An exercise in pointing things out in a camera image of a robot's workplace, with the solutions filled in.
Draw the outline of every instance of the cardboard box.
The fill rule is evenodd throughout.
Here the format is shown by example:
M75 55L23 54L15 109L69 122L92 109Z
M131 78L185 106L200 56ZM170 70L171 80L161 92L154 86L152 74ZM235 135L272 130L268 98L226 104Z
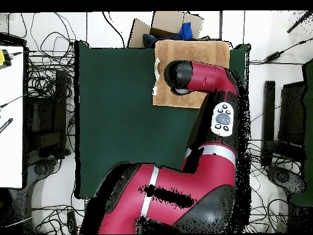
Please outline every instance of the cardboard box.
M134 19L127 48L144 48L143 34L151 34L156 38L179 33L183 23L191 22L193 40L198 39L203 18L197 15L177 11L156 11L153 14L151 26Z

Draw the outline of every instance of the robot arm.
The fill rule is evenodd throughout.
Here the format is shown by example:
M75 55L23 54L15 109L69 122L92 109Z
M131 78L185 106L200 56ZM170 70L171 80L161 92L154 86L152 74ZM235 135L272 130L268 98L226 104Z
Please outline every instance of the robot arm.
M227 225L237 158L235 80L227 69L190 61L171 62L164 77L175 94L207 93L181 170L142 163L114 166L87 205L83 234L91 225L98 234L136 234L138 218L182 233L221 233ZM174 195L189 202L172 199Z

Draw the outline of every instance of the black cable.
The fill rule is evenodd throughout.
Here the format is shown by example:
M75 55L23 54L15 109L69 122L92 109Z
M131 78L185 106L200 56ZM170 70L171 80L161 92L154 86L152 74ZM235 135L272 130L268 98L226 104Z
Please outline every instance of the black cable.
M304 65L304 63L292 63L292 62L265 62L265 61L250 61L249 62L249 65L263 65L263 64Z
M263 114L264 114L264 113L260 114L260 115L257 116L256 118L254 118L250 123L252 124L252 122L253 122L254 120L256 120L257 118L261 117Z
M107 22L108 24L110 24L111 27L113 28L113 30L115 30L116 33L120 36L120 38L122 39L122 42L123 42L123 48L125 48L124 39L123 39L122 35L120 35L120 33L118 32L118 30L109 22L109 20L108 20L108 19L106 18L106 16L105 16L105 13L104 13L104 12L102 12L102 15L103 15L103 17L105 18L106 22Z
M23 14L22 14L22 13L21 13L21 17L22 17L22 21L23 21L23 24L24 24L24 28L25 28L25 35L22 36L22 37L20 37L20 36L16 36L16 35L13 35L13 34L10 34L10 33L9 33L9 32L10 32L10 14L8 14L8 31L7 31L7 34L8 34L8 35L11 35L11 36L14 36L14 37L17 37L17 38L20 38L20 39L26 37L26 35L27 35L27 27L26 27L26 25L25 25L25 21L24 21L24 17L23 17Z
M279 57L281 56L281 54L285 53L287 50L289 50L289 49L291 49L291 48L293 48L293 47L295 47L295 46L297 46L297 45L304 44L304 43L306 43L306 42L308 42L308 41L310 41L310 40L313 40L313 37L310 38L310 39L307 39L307 40L302 40L302 41L300 41L300 42L298 42L298 43L292 45L291 47L286 48L285 50L276 51L276 52L274 52L273 54L270 54L269 56L267 56L267 57L263 60L264 62L263 62L263 63L260 63L260 65L261 65L261 64L272 63L272 61L274 61L275 59L279 58Z
M246 27L246 11L243 11L243 36L242 36L242 44L245 44L245 27Z
M288 203L287 201L283 200L283 199L280 199L280 198L273 199L272 201L270 201L270 202L268 203L268 206L267 206L268 221L270 222L270 225L271 225L271 227L274 229L274 231L275 231L276 233L278 233L279 231L276 230L275 227L273 226L273 224L272 224L272 222L271 222L271 217L270 217L270 205L271 205L273 202L275 202L275 201L282 201L282 202L285 202L285 203L288 204L288 205L289 205L289 203Z

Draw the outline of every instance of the black end effector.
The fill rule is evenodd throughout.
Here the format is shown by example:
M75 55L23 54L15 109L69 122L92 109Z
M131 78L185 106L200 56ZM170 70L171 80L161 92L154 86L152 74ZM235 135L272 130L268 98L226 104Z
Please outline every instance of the black end effector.
M193 66L190 61L172 61L164 70L164 79L175 95L189 94L187 85L193 77Z
M142 35L142 39L144 41L144 47L145 48L155 48L155 43L158 40L183 40L182 37L177 33L174 35L162 37L162 38L156 38L151 34L144 33Z

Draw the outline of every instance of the dark green mat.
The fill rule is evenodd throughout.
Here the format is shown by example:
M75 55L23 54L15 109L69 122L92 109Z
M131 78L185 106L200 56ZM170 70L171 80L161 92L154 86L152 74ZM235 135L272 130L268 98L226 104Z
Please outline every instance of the dark green mat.
M248 49L249 45L241 45L230 51L230 69L243 82ZM197 109L152 105L154 62L153 49L91 49L83 42L75 44L80 116L77 198L93 196L117 162L181 167Z

